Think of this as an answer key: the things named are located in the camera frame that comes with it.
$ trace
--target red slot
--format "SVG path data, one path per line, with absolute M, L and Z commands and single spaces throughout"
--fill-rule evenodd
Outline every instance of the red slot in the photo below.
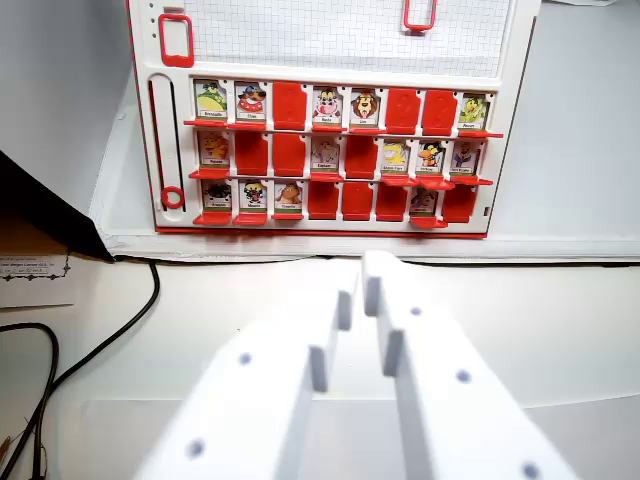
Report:
M 189 44 L 189 54 L 186 57 L 183 55 L 167 54 L 166 45 L 164 43 L 165 20 L 174 22 L 185 22 L 187 24 L 187 43 Z M 195 57 L 193 54 L 193 27 L 191 25 L 191 19 L 186 15 L 163 13 L 162 15 L 160 15 L 160 17 L 158 17 L 158 24 L 160 25 L 160 53 L 162 55 L 162 63 L 164 63 L 167 67 L 193 67 L 193 64 L 195 63 Z
M 402 222 L 407 210 L 407 191 L 402 187 L 378 184 L 376 220 L 379 222 Z
M 451 181 L 460 185 L 493 185 L 491 180 L 478 178 L 477 175 L 451 175 Z
M 378 145 L 372 137 L 349 137 L 345 170 L 347 178 L 373 178 L 378 158 Z
M 307 147 L 298 135 L 273 135 L 273 168 L 279 177 L 301 177 Z
M 342 215 L 345 220 L 370 220 L 373 190 L 366 182 L 345 182 L 342 189 Z
M 392 88 L 387 105 L 387 131 L 397 135 L 415 135 L 420 114 L 417 90 Z
M 307 92 L 292 82 L 273 84 L 273 123 L 278 130 L 304 130 Z
M 240 212 L 236 219 L 233 221 L 234 225 L 244 225 L 247 227 L 255 227 L 264 225 L 267 223 L 267 214 L 265 213 L 250 213 Z
M 309 218 L 335 220 L 338 210 L 338 189 L 333 183 L 309 183 Z
M 227 178 L 229 176 L 228 168 L 201 168 L 191 174 L 189 178 L 196 178 L 198 180 L 219 180 L 221 178 Z
M 449 137 L 456 120 L 458 101 L 449 90 L 427 90 L 422 134 Z
M 445 180 L 442 175 L 417 175 L 416 180 L 427 190 L 451 190 L 453 182 Z
M 475 203 L 474 188 L 470 185 L 458 185 L 445 194 L 442 217 L 448 223 L 469 223 Z
M 390 187 L 413 187 L 418 184 L 418 182 L 411 178 L 407 173 L 403 175 L 387 173 L 382 175 L 381 180 Z
M 266 175 L 269 142 L 256 132 L 236 132 L 238 175 Z
M 202 212 L 194 225 L 226 225 L 231 221 L 231 212 Z

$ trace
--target white surface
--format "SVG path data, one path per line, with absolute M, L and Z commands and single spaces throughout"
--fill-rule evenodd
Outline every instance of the white surface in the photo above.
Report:
M 431 21 L 433 0 L 409 21 Z M 434 28 L 410 35 L 405 0 L 185 0 L 196 59 L 209 62 L 495 77 L 509 0 L 441 0 Z
M 313 402 L 301 480 L 404 479 L 395 400 Z M 82 406 L 66 478 L 132 478 L 179 400 L 95 400 Z M 637 477 L 640 397 L 527 409 L 583 480 Z
M 184 398 L 237 329 L 282 312 L 291 301 L 304 304 L 315 292 L 297 279 L 313 274 L 318 264 L 330 266 L 331 276 L 318 278 L 330 286 L 336 277 L 355 272 L 358 261 L 160 266 L 162 290 L 150 315 L 54 395 L 45 421 L 51 480 L 87 478 L 72 475 L 73 465 L 82 461 L 74 448 L 85 402 Z M 60 371 L 131 318 L 152 291 L 144 264 L 83 260 L 78 268 L 83 281 L 75 305 L 0 312 L 2 324 L 50 325 L 60 338 Z M 524 407 L 640 393 L 638 267 L 419 267 L 406 281 L 441 295 L 451 305 L 480 355 Z M 340 338 L 325 398 L 393 398 L 393 382 L 380 372 L 376 341 L 374 322 L 357 315 L 351 332 Z M 0 336 L 0 384 L 11 385 L 0 389 L 0 434 L 24 428 L 22 415 L 31 414 L 41 395 L 48 362 L 43 335 Z M 28 478 L 28 457 L 16 479 Z
M 87 214 L 130 69 L 125 2 L 3 2 L 0 58 L 2 151 Z

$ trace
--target white wall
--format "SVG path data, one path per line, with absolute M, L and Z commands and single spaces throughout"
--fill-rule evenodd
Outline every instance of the white wall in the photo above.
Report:
M 9 0 L 0 149 L 88 213 L 131 64 L 125 0 Z

